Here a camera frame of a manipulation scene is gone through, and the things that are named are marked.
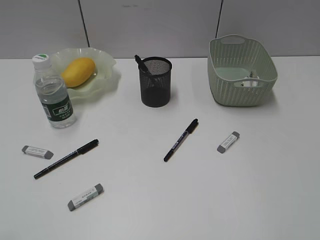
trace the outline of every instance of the pen cap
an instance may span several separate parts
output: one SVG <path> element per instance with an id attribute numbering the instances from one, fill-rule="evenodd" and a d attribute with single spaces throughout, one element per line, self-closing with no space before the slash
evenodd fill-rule
<path id="1" fill-rule="evenodd" d="M 195 120 L 193 120 L 190 125 L 187 127 L 186 131 L 189 134 L 192 134 L 192 132 L 195 130 L 196 126 L 198 125 L 198 119 L 196 118 Z"/>
<path id="2" fill-rule="evenodd" d="M 85 154 L 86 152 L 90 151 L 91 149 L 95 148 L 96 146 L 98 146 L 99 141 L 98 139 L 95 139 L 89 143 L 87 143 L 86 145 L 80 147 L 77 152 L 79 154 Z"/>

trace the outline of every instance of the green label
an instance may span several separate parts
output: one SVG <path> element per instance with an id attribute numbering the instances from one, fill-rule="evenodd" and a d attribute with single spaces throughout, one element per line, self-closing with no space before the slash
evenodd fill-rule
<path id="1" fill-rule="evenodd" d="M 69 96 L 55 104 L 42 103 L 47 118 L 52 122 L 60 122 L 69 118 L 74 110 L 72 108 Z"/>

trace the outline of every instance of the pen holder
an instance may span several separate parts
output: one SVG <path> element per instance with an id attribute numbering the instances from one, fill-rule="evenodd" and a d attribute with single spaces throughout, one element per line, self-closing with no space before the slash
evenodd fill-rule
<path id="1" fill-rule="evenodd" d="M 157 56 L 142 61 L 151 75 L 143 72 L 138 66 L 141 101 L 148 107 L 162 107 L 170 101 L 172 64 L 169 60 Z"/>

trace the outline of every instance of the pen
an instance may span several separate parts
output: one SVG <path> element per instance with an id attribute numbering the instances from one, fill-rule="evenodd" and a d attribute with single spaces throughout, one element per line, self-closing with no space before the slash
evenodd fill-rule
<path id="1" fill-rule="evenodd" d="M 86 145 L 78 148 L 76 151 L 74 151 L 74 152 L 68 154 L 67 156 L 61 158 L 59 161 L 56 161 L 55 163 L 51 164 L 47 168 L 41 170 L 40 172 L 38 172 L 33 177 L 35 179 L 38 179 L 38 178 L 42 177 L 43 175 L 46 175 L 47 173 L 51 172 L 53 169 L 56 169 L 57 167 L 61 166 L 62 164 L 66 163 L 66 162 L 68 162 L 69 160 L 75 158 L 76 156 L 78 156 L 80 154 L 85 154 L 86 152 L 90 151 L 94 147 L 98 146 L 98 143 L 99 143 L 98 139 L 95 139 L 95 140 L 87 143 Z"/>
<path id="2" fill-rule="evenodd" d="M 176 141 L 176 143 L 173 145 L 173 147 L 170 149 L 170 151 L 165 155 L 165 157 L 164 157 L 165 162 L 168 162 L 168 160 L 175 153 L 175 151 L 180 147 L 180 145 L 184 142 L 184 140 L 188 137 L 188 135 L 192 134 L 192 132 L 197 127 L 197 125 L 198 125 L 198 119 L 195 119 L 190 123 L 190 125 L 182 133 L 182 135 L 179 137 L 179 139 Z"/>
<path id="3" fill-rule="evenodd" d="M 157 87 L 157 83 L 155 78 L 153 77 L 153 75 L 151 74 L 151 72 L 149 71 L 149 69 L 147 68 L 147 66 L 145 65 L 145 63 L 141 60 L 141 58 L 138 55 L 134 55 L 135 61 L 138 64 L 138 66 L 140 67 L 141 71 L 145 74 L 147 74 L 149 76 L 149 79 L 151 80 L 152 84 Z"/>

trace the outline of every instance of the eraser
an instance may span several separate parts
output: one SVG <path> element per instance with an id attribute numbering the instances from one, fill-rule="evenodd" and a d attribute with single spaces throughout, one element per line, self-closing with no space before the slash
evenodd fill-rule
<path id="1" fill-rule="evenodd" d="M 91 199 L 94 199 L 96 196 L 100 195 L 103 191 L 104 188 L 100 183 L 95 185 L 94 187 L 88 189 L 87 191 L 70 200 L 70 202 L 68 203 L 69 210 L 72 212 L 83 204 L 89 202 Z"/>
<path id="2" fill-rule="evenodd" d="M 240 134 L 236 131 L 230 134 L 216 149 L 219 153 L 223 154 L 238 138 Z"/>
<path id="3" fill-rule="evenodd" d="M 43 158 L 43 159 L 51 159 L 52 156 L 54 155 L 51 151 L 45 150 L 42 148 L 37 148 L 33 146 L 27 146 L 25 145 L 22 148 L 22 152 L 24 152 L 27 155 Z"/>

